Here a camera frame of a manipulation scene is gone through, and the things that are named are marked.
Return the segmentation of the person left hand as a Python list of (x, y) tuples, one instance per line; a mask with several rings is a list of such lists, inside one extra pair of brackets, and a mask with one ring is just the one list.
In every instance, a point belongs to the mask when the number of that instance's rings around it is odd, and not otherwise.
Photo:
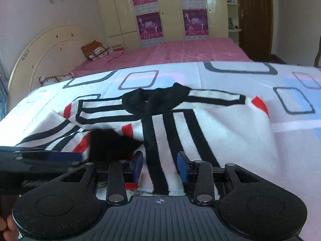
[(12, 215), (6, 218), (0, 218), (1, 240), (4, 241), (19, 241), (19, 231), (13, 220)]

